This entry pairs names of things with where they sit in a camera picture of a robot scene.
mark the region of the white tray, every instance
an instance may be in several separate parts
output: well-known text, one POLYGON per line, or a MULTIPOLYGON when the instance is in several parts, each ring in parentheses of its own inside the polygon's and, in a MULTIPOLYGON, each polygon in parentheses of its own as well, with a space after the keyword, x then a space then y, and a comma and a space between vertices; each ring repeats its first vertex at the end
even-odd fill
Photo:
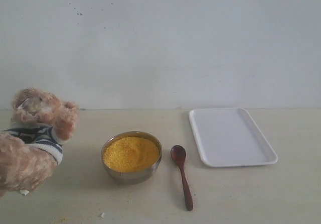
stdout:
POLYGON ((201 159, 208 166, 269 165, 278 160, 245 109, 194 109, 189 117, 201 159))

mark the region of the yellow grain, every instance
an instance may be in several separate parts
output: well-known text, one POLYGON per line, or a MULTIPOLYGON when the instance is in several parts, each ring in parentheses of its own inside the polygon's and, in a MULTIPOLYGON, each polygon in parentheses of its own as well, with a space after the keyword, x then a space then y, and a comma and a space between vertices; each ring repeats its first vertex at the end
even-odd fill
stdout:
POLYGON ((112 143, 104 152, 105 164, 119 172, 134 172, 154 164, 159 157, 158 147, 150 140, 125 137, 112 143))

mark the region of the metal bowl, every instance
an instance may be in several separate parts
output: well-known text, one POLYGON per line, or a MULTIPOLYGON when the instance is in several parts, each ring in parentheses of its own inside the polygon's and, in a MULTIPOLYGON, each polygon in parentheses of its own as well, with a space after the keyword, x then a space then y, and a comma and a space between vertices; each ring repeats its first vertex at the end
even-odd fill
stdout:
POLYGON ((117 181, 118 183, 121 183, 121 184, 138 184, 138 183, 142 183, 142 182, 148 180, 156 172, 158 165, 162 159, 162 146, 161 146, 161 143, 159 142, 159 140, 149 133, 140 132, 140 131, 130 131, 130 132, 125 132, 125 133, 116 135, 116 136, 112 137, 110 140, 108 140, 104 144, 104 146, 102 147, 100 156, 101 156, 101 161, 104 166, 104 169, 107 171, 109 176, 111 178, 113 178, 115 181, 117 181), (108 146, 110 146, 112 143, 114 143, 115 141, 120 140, 124 137, 140 137, 140 138, 144 138, 144 139, 148 139, 148 140, 152 141, 159 149, 159 157, 156 160, 156 162, 143 170, 139 170, 139 171, 135 171, 135 172, 128 172, 128 173, 127 172, 126 173, 119 172, 119 171, 109 168, 105 164, 104 159, 103 159, 105 149, 108 146))

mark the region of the teddy bear ear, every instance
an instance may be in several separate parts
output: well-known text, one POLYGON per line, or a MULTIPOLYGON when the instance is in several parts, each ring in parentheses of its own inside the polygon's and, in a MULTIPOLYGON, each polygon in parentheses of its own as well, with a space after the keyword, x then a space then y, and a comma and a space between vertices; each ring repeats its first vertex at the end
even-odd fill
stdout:
POLYGON ((74 102, 65 102, 64 106, 69 109, 74 109, 74 110, 79 109, 78 105, 74 102))

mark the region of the teddy bear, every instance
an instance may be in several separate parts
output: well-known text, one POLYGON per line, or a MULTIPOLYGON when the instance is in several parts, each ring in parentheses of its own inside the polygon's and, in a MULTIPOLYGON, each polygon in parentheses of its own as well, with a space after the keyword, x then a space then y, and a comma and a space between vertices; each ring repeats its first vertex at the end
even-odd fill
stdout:
POLYGON ((11 106, 10 127, 0 131, 0 197, 26 195, 52 176, 79 120, 75 103, 37 88, 20 90, 11 106))

